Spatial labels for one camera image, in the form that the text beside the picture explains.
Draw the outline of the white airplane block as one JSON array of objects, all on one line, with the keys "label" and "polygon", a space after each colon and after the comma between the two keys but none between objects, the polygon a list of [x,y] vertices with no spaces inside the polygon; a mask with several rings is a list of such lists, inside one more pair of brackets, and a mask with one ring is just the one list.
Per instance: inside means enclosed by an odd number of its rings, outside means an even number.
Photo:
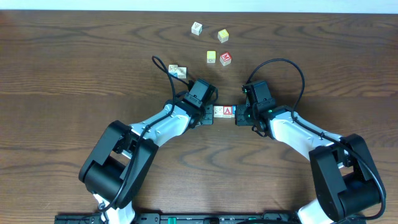
[{"label": "white airplane block", "polygon": [[224,116],[224,106],[214,106],[213,112],[215,118],[222,118]]}]

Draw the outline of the red letter A block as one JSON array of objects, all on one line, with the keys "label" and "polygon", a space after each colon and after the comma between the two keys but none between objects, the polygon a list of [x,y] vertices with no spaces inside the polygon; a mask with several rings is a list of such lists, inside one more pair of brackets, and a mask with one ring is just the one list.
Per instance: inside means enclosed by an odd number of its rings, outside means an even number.
[{"label": "red letter A block", "polygon": [[224,106],[223,107],[223,117],[224,118],[232,118],[233,117],[233,107],[232,106]]}]

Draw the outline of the blue letter block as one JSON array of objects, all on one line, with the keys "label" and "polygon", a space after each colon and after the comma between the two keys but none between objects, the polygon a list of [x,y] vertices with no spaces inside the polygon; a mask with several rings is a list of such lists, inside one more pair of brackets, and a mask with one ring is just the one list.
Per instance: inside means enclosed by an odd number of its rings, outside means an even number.
[{"label": "blue letter block", "polygon": [[236,115],[236,105],[232,106],[232,116],[235,117]]}]

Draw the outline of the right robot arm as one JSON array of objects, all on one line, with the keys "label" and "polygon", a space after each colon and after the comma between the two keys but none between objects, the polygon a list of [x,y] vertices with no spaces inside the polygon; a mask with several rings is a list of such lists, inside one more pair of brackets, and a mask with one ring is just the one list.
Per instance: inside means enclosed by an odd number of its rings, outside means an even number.
[{"label": "right robot arm", "polygon": [[277,106],[265,81],[242,86],[246,103],[236,107],[235,123],[251,126],[262,137],[283,142],[310,161],[316,198],[300,208],[300,223],[364,223],[360,212],[379,204],[386,191],[364,139],[329,133],[302,119],[288,106]]}]

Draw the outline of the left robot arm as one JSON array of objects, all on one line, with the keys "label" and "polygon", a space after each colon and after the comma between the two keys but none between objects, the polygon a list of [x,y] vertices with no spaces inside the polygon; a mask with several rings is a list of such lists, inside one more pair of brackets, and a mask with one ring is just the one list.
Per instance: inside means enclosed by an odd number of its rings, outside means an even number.
[{"label": "left robot arm", "polygon": [[218,90],[204,80],[174,93],[152,117],[126,125],[118,120],[105,129],[78,178],[98,201],[99,223],[131,223],[132,200],[143,185],[159,147],[200,125],[213,124]]}]

